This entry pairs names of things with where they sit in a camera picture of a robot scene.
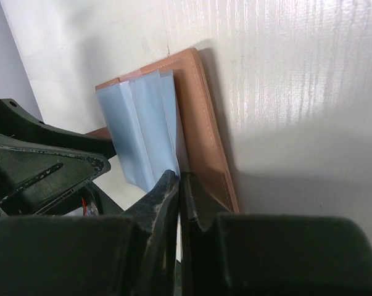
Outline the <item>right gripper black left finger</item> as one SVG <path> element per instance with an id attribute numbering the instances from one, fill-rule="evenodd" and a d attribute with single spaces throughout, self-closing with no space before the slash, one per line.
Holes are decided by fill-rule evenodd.
<path id="1" fill-rule="evenodd" d="M 177 175 L 117 216 L 0 219 L 0 295 L 173 295 Z"/>

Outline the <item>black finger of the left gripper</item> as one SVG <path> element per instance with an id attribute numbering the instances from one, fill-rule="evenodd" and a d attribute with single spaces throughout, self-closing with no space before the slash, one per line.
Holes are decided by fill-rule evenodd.
<path id="1" fill-rule="evenodd" d="M 0 217 L 100 214 L 93 180 L 113 156 L 111 140 L 55 128 L 0 99 Z"/>

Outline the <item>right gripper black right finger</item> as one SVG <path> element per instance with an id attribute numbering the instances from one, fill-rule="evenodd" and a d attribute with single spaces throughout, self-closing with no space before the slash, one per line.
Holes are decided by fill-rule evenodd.
<path id="1" fill-rule="evenodd" d="M 352 221 L 232 213 L 180 181 L 183 295 L 372 295 L 372 248 Z"/>

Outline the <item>brown leather card holder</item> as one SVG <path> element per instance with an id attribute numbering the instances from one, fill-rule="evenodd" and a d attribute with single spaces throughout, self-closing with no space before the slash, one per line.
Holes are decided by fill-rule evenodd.
<path id="1" fill-rule="evenodd" d="M 239 212 L 225 150 L 220 138 L 203 63 L 190 47 L 126 75 L 96 85 L 100 90 L 128 78 L 173 71 L 189 167 L 205 190 L 231 212 Z"/>

